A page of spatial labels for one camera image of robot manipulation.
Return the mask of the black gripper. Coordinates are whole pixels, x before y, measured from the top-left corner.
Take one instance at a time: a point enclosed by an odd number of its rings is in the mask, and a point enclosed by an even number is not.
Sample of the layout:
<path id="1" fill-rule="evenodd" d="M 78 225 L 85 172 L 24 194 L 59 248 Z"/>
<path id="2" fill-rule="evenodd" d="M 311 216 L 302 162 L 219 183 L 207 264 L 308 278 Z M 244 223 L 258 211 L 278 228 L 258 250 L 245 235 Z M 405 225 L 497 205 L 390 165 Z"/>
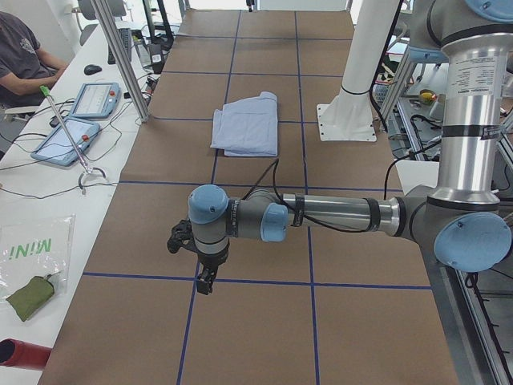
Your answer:
<path id="1" fill-rule="evenodd" d="M 228 252 L 215 254 L 199 253 L 198 261 L 203 266 L 196 276 L 196 291 L 203 295 L 209 295 L 213 290 L 218 269 L 228 259 Z"/>

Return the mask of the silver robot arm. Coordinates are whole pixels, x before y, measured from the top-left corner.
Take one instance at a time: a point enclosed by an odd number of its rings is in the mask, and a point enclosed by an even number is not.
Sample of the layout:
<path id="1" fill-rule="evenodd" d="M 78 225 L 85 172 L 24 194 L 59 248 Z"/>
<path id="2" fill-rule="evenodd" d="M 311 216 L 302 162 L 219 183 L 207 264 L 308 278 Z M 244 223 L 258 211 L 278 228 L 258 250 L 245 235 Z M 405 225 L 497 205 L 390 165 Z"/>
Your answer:
<path id="1" fill-rule="evenodd" d="M 199 293 L 212 292 L 231 238 L 282 241 L 289 226 L 305 224 L 403 237 L 442 264 L 468 273 L 487 270 L 507 255 L 511 230 L 499 215 L 491 179 L 512 48 L 512 4 L 416 2 L 410 45 L 439 49 L 449 62 L 436 186 L 378 201 L 262 189 L 239 199 L 214 184 L 202 185 L 188 198 L 185 223 L 188 248 L 203 267 L 196 277 Z"/>

